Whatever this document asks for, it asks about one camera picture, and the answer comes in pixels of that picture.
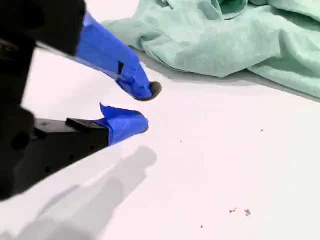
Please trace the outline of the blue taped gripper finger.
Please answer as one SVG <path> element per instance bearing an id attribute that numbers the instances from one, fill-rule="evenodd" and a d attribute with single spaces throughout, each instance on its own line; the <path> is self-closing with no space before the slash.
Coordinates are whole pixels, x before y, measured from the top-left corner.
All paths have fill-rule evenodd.
<path id="1" fill-rule="evenodd" d="M 83 0 L 36 0 L 37 20 L 49 31 L 38 46 L 108 75 L 138 101 L 161 91 L 150 81 L 137 54 L 102 26 Z"/>
<path id="2" fill-rule="evenodd" d="M 38 118 L 22 162 L 22 181 L 39 182 L 149 127 L 148 119 L 136 110 L 101 105 L 100 111 L 103 117 L 96 120 Z"/>

